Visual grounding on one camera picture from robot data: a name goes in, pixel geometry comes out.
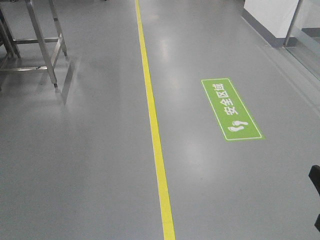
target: white wall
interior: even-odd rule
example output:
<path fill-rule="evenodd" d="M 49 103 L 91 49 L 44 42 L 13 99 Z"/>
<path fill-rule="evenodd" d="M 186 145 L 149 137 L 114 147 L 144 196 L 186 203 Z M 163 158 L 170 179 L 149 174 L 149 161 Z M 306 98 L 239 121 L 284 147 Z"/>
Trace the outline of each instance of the white wall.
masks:
<path fill-rule="evenodd" d="M 276 38 L 285 38 L 298 0 L 245 0 L 244 9 Z"/>

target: gray epoxy floor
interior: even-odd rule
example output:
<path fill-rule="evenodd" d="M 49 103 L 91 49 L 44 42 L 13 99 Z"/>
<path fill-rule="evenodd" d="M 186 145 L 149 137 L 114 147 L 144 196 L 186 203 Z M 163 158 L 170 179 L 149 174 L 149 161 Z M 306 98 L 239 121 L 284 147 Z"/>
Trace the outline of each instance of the gray epoxy floor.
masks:
<path fill-rule="evenodd" d="M 59 90 L 46 74 L 1 79 L 0 238 L 163 239 L 135 2 L 55 2 Z M 319 82 L 242 19 L 242 0 L 140 5 L 176 238 L 319 239 Z M 4 7 L 16 37 L 31 33 L 23 2 Z M 266 140 L 224 140 L 201 85 L 223 77 Z"/>

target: safety zone sign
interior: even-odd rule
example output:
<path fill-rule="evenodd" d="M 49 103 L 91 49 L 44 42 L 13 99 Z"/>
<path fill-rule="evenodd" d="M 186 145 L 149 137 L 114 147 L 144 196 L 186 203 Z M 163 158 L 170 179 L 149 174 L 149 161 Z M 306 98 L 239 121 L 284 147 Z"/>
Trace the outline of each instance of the safety zone sign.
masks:
<path fill-rule="evenodd" d="M 227 141 L 265 139 L 229 78 L 204 79 L 202 84 Z"/>

